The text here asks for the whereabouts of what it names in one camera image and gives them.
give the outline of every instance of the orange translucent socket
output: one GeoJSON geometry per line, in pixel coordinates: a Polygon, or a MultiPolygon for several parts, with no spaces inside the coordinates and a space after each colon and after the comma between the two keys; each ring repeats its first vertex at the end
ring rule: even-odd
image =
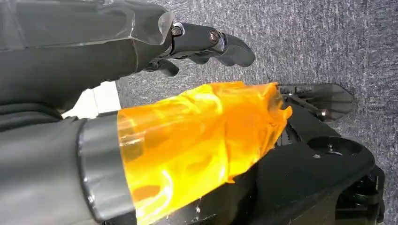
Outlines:
{"type": "Polygon", "coordinates": [[[118,132],[138,224],[148,225],[246,172],[291,116],[276,83],[205,84],[122,109],[118,132]]]}

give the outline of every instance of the bolt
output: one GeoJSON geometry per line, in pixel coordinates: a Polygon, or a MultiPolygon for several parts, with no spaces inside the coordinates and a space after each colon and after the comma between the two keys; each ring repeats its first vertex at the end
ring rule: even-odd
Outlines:
{"type": "Polygon", "coordinates": [[[217,43],[218,42],[218,32],[216,30],[212,30],[210,32],[209,37],[210,37],[210,41],[212,43],[217,43]]]}
{"type": "Polygon", "coordinates": [[[183,34],[183,31],[179,27],[173,27],[171,29],[171,35],[173,35],[173,36],[180,36],[182,34],[183,34]]]}
{"type": "Polygon", "coordinates": [[[326,109],[322,109],[321,115],[326,116],[328,114],[328,111],[326,109]]]}

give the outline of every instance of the robotic hand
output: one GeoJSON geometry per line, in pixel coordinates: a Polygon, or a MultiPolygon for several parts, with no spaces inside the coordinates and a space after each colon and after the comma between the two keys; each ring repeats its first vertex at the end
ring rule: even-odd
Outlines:
{"type": "Polygon", "coordinates": [[[285,86],[281,95],[275,83],[209,84],[117,115],[63,120],[101,82],[139,71],[176,75],[168,59],[247,67],[255,56],[237,37],[173,23],[141,1],[7,0],[0,8],[2,223],[383,219],[384,174],[373,155],[319,119],[351,109],[344,90],[285,86]],[[289,144],[270,151],[281,132],[289,144]]]}

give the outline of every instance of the black device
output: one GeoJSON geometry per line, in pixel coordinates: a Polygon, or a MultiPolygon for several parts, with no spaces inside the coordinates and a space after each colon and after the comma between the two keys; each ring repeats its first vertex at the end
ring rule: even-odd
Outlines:
{"type": "MultiPolygon", "coordinates": [[[[171,58],[255,60],[239,38],[173,23],[164,8],[140,1],[11,0],[0,8],[0,217],[8,225],[135,223],[116,116],[62,119],[82,91],[143,70],[174,76],[171,58]]],[[[333,88],[315,97],[317,87],[284,88],[294,113],[280,143],[291,144],[158,224],[381,221],[384,176],[372,154],[320,121],[351,105],[325,104],[333,88]]]]}
{"type": "MultiPolygon", "coordinates": [[[[293,115],[248,172],[156,225],[374,225],[384,216],[384,173],[363,145],[324,120],[349,113],[353,98],[335,84],[280,86],[293,115]]],[[[134,225],[128,213],[105,225],[134,225]]]]}

